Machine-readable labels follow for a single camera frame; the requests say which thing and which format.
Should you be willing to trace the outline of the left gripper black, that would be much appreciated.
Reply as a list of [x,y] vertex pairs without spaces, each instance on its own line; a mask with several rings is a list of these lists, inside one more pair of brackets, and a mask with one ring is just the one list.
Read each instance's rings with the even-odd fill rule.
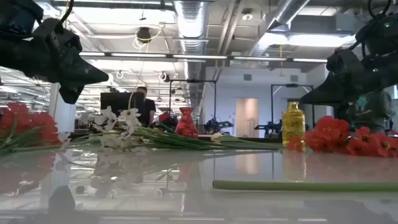
[[64,29],[54,18],[44,20],[30,40],[1,32],[1,66],[21,71],[27,77],[37,76],[61,83],[59,93],[65,103],[74,105],[84,84],[106,82],[104,71],[83,60],[80,38]]

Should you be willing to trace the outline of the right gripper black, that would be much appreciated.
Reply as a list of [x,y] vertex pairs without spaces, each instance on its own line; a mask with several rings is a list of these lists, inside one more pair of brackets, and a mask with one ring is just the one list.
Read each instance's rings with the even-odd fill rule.
[[311,105],[338,105],[345,99],[397,84],[397,52],[359,59],[350,49],[339,49],[327,58],[326,80],[300,101]]

